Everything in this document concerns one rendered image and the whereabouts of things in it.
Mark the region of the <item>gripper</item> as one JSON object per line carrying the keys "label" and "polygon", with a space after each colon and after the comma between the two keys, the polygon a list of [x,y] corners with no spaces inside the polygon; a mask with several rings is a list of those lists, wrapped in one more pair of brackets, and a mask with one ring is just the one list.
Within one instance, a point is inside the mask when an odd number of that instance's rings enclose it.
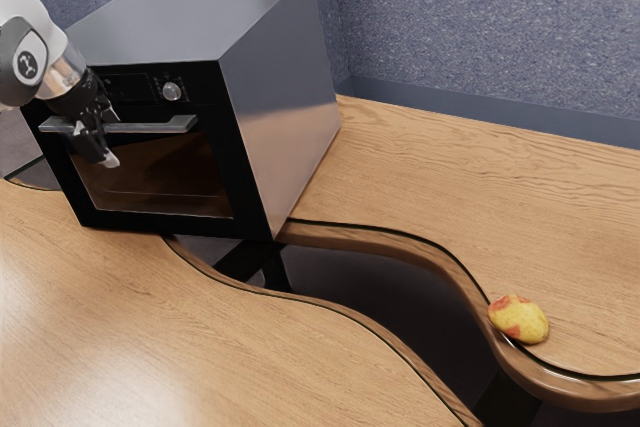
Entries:
{"label": "gripper", "polygon": [[46,101],[57,115],[75,123],[73,147],[88,163],[105,168],[117,168],[120,161],[109,149],[102,124],[119,122],[106,89],[91,68],[66,94]]}

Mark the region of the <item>black oven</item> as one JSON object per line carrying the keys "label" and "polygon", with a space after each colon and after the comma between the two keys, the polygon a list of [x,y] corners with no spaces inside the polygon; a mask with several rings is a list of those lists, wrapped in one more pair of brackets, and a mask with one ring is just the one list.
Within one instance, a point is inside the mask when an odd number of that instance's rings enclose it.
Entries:
{"label": "black oven", "polygon": [[119,166],[21,110],[88,227],[271,241],[340,127],[316,0],[112,0],[67,35],[102,80]]}

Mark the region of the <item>yellow red fruit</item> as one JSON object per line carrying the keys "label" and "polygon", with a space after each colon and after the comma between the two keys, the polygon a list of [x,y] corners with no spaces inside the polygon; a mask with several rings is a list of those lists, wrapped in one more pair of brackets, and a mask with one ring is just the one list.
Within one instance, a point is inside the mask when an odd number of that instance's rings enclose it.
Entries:
{"label": "yellow red fruit", "polygon": [[516,294],[508,294],[487,308],[490,323],[507,337],[534,345],[543,342],[549,333],[549,323],[541,308]]}

